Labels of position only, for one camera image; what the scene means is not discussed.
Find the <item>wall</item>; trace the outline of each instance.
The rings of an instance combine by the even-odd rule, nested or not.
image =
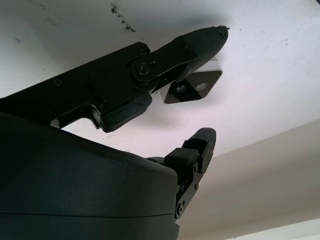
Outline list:
[[[181,239],[235,238],[320,218],[320,120],[214,158]]]
[[[227,240],[319,240],[320,218],[259,231]],[[187,237],[184,240],[212,240],[216,239],[210,234]]]

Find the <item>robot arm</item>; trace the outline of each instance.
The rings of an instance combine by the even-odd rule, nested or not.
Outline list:
[[[213,156],[213,129],[164,158],[60,129],[88,118],[116,130],[148,108],[152,92],[179,87],[227,37],[224,26],[200,29],[153,53],[138,42],[0,99],[0,239],[176,240],[176,219]],[[173,95],[202,97],[191,84]]]

